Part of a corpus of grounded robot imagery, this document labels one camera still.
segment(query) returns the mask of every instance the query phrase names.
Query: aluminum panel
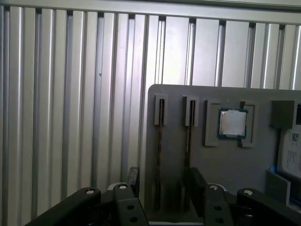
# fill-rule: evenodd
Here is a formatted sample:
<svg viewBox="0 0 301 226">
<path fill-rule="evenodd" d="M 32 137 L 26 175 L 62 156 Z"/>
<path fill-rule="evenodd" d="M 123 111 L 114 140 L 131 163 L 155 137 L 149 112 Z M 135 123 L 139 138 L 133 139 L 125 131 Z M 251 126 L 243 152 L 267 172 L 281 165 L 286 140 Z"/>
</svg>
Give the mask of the aluminum panel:
<svg viewBox="0 0 301 226">
<path fill-rule="evenodd" d="M 37 215 L 50 207 L 50 148 L 51 148 L 51 105 L 53 81 L 54 17 L 51 9 L 42 10 L 41 51 L 39 77 L 39 129 L 38 129 L 38 198 Z"/>
<path fill-rule="evenodd" d="M 8 225 L 21 223 L 22 176 L 22 76 L 24 10 L 10 8 L 8 75 Z"/>
<path fill-rule="evenodd" d="M 83 93 L 82 143 L 80 153 L 80 188 L 91 186 L 92 131 L 95 87 L 97 13 L 87 13 L 85 75 Z"/>
<path fill-rule="evenodd" d="M 4 114 L 4 7 L 0 6 L 0 206 L 2 207 L 3 114 Z"/>
<path fill-rule="evenodd" d="M 156 52 L 156 71 L 155 71 L 155 83 L 162 84 L 163 78 L 163 59 L 164 59 L 164 47 L 165 47 L 165 27 L 166 21 L 159 20 L 158 22 L 158 40 L 157 40 L 157 52 Z"/>
<path fill-rule="evenodd" d="M 188 27 L 188 43 L 186 53 L 186 66 L 185 66 L 185 85 L 192 85 L 192 73 L 193 73 L 193 58 L 194 58 L 194 46 L 195 46 L 195 32 L 196 23 L 194 21 L 189 22 Z"/>
<path fill-rule="evenodd" d="M 261 87 L 262 59 L 266 24 L 256 24 L 253 49 L 251 88 Z"/>
<path fill-rule="evenodd" d="M 227 21 L 222 86 L 244 87 L 249 23 Z"/>
<path fill-rule="evenodd" d="M 276 82 L 276 63 L 278 52 L 278 24 L 268 24 L 265 30 L 264 57 L 262 63 L 261 86 L 274 89 Z"/>
<path fill-rule="evenodd" d="M 145 154 L 146 154 L 146 127 L 147 127 L 147 102 L 148 102 L 148 90 L 155 83 L 156 76 L 156 58 L 158 55 L 157 50 L 157 40 L 158 40 L 158 16 L 148 17 L 148 32 L 147 32 L 147 52 L 146 52 L 146 62 L 145 62 L 145 89 L 144 89 L 144 100 L 143 100 L 143 110 L 142 110 L 142 137 L 141 137 L 141 153 L 140 153 L 140 174 L 145 173 Z M 140 201 L 144 202 L 144 186 L 145 177 L 140 177 Z"/>
<path fill-rule="evenodd" d="M 132 166 L 139 165 L 140 148 L 140 120 L 141 102 L 143 91 L 143 63 L 144 63 L 144 42 L 145 42 L 145 16 L 135 16 L 135 37 L 134 37 L 134 57 L 132 74 L 132 94 L 130 110 L 130 130 L 129 147 L 127 159 L 127 171 Z"/>
<path fill-rule="evenodd" d="M 134 37 L 135 37 L 135 18 L 132 16 L 128 20 L 127 26 L 127 65 L 126 65 L 126 81 L 124 88 L 124 109 L 123 109 L 123 124 L 122 124 L 122 181 L 127 180 L 127 159 L 129 147 L 129 131 L 130 131 L 130 116 L 131 116 L 131 97 L 132 97 L 132 74 L 133 74 L 133 59 L 134 59 Z"/>
<path fill-rule="evenodd" d="M 287 25 L 285 27 L 285 38 L 282 54 L 282 65 L 280 74 L 280 89 L 291 89 L 292 61 L 295 45 L 296 26 Z"/>
<path fill-rule="evenodd" d="M 185 84 L 188 25 L 188 18 L 166 18 L 164 84 Z"/>
<path fill-rule="evenodd" d="M 73 12 L 67 196 L 79 189 L 85 13 Z"/>
<path fill-rule="evenodd" d="M 21 225 L 31 220 L 35 9 L 24 9 Z"/>
<path fill-rule="evenodd" d="M 289 11 L 255 10 L 253 8 L 230 8 L 167 2 L 123 1 L 123 0 L 5 0 L 8 5 L 39 8 L 74 9 L 84 11 L 102 11 L 131 14 L 147 14 L 158 16 L 179 16 L 190 18 L 209 18 L 232 21 L 248 21 L 275 24 L 301 24 L 299 13 Z"/>
<path fill-rule="evenodd" d="M 292 89 L 301 90 L 301 26 L 297 27 L 294 49 Z"/>
<path fill-rule="evenodd" d="M 215 70 L 215 86 L 222 86 L 222 64 L 225 49 L 225 23 L 220 23 L 218 27 L 217 53 L 216 53 L 216 70 Z"/>
<path fill-rule="evenodd" d="M 128 14 L 118 14 L 109 184 L 120 182 L 127 64 Z"/>
<path fill-rule="evenodd" d="M 96 185 L 101 191 L 105 191 L 108 185 L 109 155 L 111 138 L 111 103 L 112 103 L 112 79 L 114 65 L 114 31 L 115 14 L 104 14 L 103 25 L 103 61 L 102 83 L 100 100 L 100 133 L 97 158 Z"/>
<path fill-rule="evenodd" d="M 55 17 L 55 52 L 53 81 L 53 121 L 51 140 L 51 190 L 50 206 L 61 200 L 62 145 L 63 145 L 63 102 L 66 70 L 66 24 L 67 14 L 57 10 Z"/>
<path fill-rule="evenodd" d="M 215 85 L 218 32 L 218 20 L 197 19 L 192 85 Z"/>
<path fill-rule="evenodd" d="M 9 88 L 9 27 L 10 12 L 4 11 L 4 37 L 3 37 L 3 149 L 2 149 L 2 206 L 1 223 L 7 225 L 8 216 L 8 88 Z"/>
</svg>

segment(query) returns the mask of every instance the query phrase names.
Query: gray bracket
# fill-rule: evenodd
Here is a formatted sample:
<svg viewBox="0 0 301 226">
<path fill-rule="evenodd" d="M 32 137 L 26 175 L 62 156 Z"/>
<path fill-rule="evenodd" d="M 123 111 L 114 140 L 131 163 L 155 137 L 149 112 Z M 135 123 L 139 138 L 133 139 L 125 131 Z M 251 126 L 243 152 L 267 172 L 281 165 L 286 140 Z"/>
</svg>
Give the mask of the gray bracket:
<svg viewBox="0 0 301 226">
<path fill-rule="evenodd" d="M 156 94 L 155 103 L 155 125 L 159 125 L 159 114 L 160 114 L 160 100 L 164 100 L 164 111 L 163 111 L 163 125 L 167 125 L 167 113 L 168 113 L 168 95 Z"/>
<path fill-rule="evenodd" d="M 205 146 L 218 146 L 217 125 L 218 112 L 221 102 L 218 100 L 206 100 L 206 132 Z"/>
<path fill-rule="evenodd" d="M 259 103 L 255 101 L 241 101 L 240 105 L 241 108 L 248 110 L 246 119 L 246 138 L 241 139 L 240 143 L 242 147 L 254 147 L 258 124 Z"/>
<path fill-rule="evenodd" d="M 198 97 L 184 97 L 184 105 L 185 105 L 185 126 L 189 126 L 189 117 L 190 117 L 190 104 L 192 101 L 194 104 L 194 119 L 193 126 L 198 126 L 198 112 L 199 112 L 199 99 Z"/>
</svg>

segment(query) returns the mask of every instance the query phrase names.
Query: corrugated metal wall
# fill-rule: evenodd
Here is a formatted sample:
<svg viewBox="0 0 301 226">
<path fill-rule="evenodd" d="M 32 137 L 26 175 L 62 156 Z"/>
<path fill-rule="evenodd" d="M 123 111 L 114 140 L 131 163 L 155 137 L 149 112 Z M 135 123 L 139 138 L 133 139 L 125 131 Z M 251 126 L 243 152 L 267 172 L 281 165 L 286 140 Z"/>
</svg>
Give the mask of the corrugated metal wall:
<svg viewBox="0 0 301 226">
<path fill-rule="evenodd" d="M 152 84 L 301 89 L 300 14 L 7 2 L 0 6 L 3 226 L 24 225 L 81 187 L 104 191 L 131 166 L 143 175 Z"/>
</svg>

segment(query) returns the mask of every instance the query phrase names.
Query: qr code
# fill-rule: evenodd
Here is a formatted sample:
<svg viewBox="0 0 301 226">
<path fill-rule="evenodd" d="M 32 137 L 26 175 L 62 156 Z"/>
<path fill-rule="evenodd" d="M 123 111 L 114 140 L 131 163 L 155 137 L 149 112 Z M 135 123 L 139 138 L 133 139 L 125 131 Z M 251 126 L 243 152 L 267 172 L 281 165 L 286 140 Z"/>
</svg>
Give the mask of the qr code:
<svg viewBox="0 0 301 226">
<path fill-rule="evenodd" d="M 298 133 L 293 133 L 292 134 L 292 141 L 298 142 L 298 139 L 299 139 L 299 134 Z"/>
</svg>

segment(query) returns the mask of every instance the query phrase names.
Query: label sticker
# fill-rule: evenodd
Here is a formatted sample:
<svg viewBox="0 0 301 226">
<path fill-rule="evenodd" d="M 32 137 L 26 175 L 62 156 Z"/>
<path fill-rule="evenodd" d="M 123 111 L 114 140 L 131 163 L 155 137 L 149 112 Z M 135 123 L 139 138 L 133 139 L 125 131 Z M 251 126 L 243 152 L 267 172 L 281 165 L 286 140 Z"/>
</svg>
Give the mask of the label sticker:
<svg viewBox="0 0 301 226">
<path fill-rule="evenodd" d="M 286 170 L 301 176 L 301 127 L 287 130 L 284 137 L 283 163 Z"/>
</svg>

